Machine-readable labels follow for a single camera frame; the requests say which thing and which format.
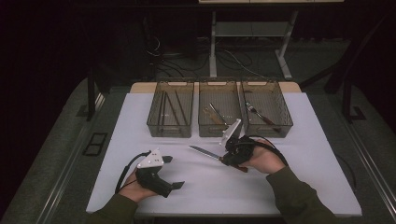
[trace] wire mesh tray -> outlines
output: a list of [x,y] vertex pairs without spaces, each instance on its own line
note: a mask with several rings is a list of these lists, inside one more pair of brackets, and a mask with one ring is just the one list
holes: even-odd
[[199,79],[198,125],[201,137],[222,137],[223,131],[241,118],[236,78]]
[[157,82],[147,125],[152,137],[191,137],[194,78]]
[[279,83],[263,77],[241,80],[246,135],[286,137],[293,126]]

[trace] person's left hand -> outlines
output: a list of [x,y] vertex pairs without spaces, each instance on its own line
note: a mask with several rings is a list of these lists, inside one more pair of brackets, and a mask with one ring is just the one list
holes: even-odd
[[158,195],[150,189],[143,188],[137,182],[135,173],[136,168],[134,168],[134,171],[128,176],[128,178],[126,178],[125,184],[119,191],[120,195],[125,196],[136,203],[139,203],[147,197]]

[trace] dark background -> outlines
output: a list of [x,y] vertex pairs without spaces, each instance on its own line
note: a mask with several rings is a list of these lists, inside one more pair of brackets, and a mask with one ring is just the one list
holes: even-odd
[[[303,8],[292,37],[317,41],[350,39],[350,48],[342,59],[343,66],[335,74],[342,80],[361,41],[393,5],[392,1],[385,0],[346,0],[341,7]],[[0,0],[1,136],[4,143],[0,153],[0,217],[68,96],[90,68],[100,91],[150,80],[152,67],[145,52],[145,48],[149,48],[147,34],[158,35],[168,47],[179,48],[187,54],[194,53],[196,36],[209,36],[210,12],[175,15],[135,11],[77,16],[72,6],[68,1]],[[384,19],[347,74],[396,132],[393,116],[396,111],[390,106],[396,98],[395,10],[390,15],[393,16]],[[221,16],[227,20],[233,13]],[[265,16],[275,18],[278,14],[273,11]]]

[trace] white table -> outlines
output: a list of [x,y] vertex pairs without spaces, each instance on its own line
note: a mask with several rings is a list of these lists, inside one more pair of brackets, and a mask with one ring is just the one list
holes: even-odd
[[[160,177],[169,183],[185,181],[185,184],[173,190],[168,198],[151,197],[140,203],[138,217],[280,216],[265,175],[253,169],[242,173],[188,148],[195,145],[218,155],[225,154],[219,145],[220,138],[199,137],[196,114],[193,114],[191,138],[152,138],[146,121],[153,93],[135,92],[143,93],[129,93],[125,98],[87,212],[107,203],[124,166],[134,156],[159,147],[163,156],[174,158],[161,169]],[[361,216],[361,207],[306,94],[292,91],[285,92],[284,97],[294,125],[286,138],[270,140],[284,154],[294,173],[316,189],[321,201],[338,217]],[[193,113],[197,113],[197,92],[193,106]]]

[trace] olive green sleeve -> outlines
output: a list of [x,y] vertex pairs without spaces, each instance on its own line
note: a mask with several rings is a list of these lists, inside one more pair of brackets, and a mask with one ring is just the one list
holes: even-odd
[[113,195],[100,210],[89,215],[87,224],[125,223],[131,224],[137,203],[119,194]]
[[285,167],[267,176],[273,188],[276,207],[289,224],[333,224],[337,218],[319,199],[317,192]]

